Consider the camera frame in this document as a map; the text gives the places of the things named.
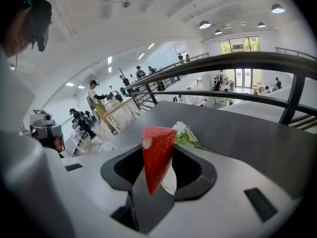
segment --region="staircase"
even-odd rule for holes
[[[289,126],[310,132],[312,134],[317,134],[317,118],[311,115],[305,115],[293,119]]]

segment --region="red watermelon slice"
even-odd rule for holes
[[[172,159],[172,147],[177,130],[163,127],[146,127],[143,131],[143,159],[148,190],[153,195],[162,182]]]

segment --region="tree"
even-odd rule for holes
[[[243,43],[244,51],[250,51],[250,45],[251,45],[251,51],[261,51],[260,40],[258,37],[256,37],[255,40],[251,40],[249,38],[249,41],[248,41],[248,39],[244,40],[244,43]]]
[[[231,47],[230,47],[230,44],[225,42],[225,43],[221,43],[220,44],[220,47],[221,47],[221,52],[223,54],[228,54],[228,53],[231,53]]]

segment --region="white flower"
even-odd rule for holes
[[[173,129],[177,129],[177,136],[180,136],[182,133],[185,133],[186,124],[182,121],[178,121],[174,126]]]
[[[197,137],[194,136],[193,132],[190,130],[189,126],[185,129],[185,131],[187,132],[187,135],[189,136],[189,139],[194,141],[194,142],[198,142]]]

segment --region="yellow pants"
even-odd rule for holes
[[[104,121],[104,123],[108,126],[108,128],[110,130],[113,130],[114,128],[112,127],[112,125],[109,123],[109,121],[105,118],[105,115],[106,115],[106,110],[104,108],[104,106],[99,106],[99,105],[96,105],[96,111],[100,117],[101,120]]]

